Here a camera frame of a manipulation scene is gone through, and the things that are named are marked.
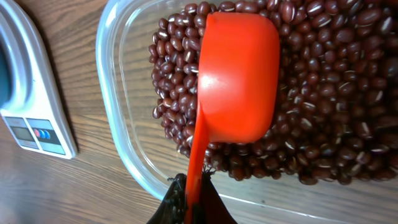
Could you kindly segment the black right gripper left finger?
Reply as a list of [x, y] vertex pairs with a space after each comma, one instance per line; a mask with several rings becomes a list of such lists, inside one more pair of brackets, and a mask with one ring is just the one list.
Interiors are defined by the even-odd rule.
[[185, 187], [187, 176], [177, 174], [167, 179], [171, 185], [161, 204], [147, 224], [183, 224], [187, 210]]

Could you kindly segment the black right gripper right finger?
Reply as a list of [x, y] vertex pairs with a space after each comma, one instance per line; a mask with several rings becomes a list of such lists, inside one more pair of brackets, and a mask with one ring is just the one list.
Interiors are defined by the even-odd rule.
[[196, 223], [237, 224], [211, 182], [214, 173], [211, 169], [202, 173], [200, 198], [196, 204]]

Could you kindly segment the red plastic measuring scoop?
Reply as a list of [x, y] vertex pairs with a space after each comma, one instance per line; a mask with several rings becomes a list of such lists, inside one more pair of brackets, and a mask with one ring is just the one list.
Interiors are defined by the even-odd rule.
[[250, 143], [273, 118], [280, 44], [273, 23], [259, 14], [207, 16], [198, 69], [198, 106], [187, 173], [185, 223], [199, 201], [201, 171], [210, 142]]

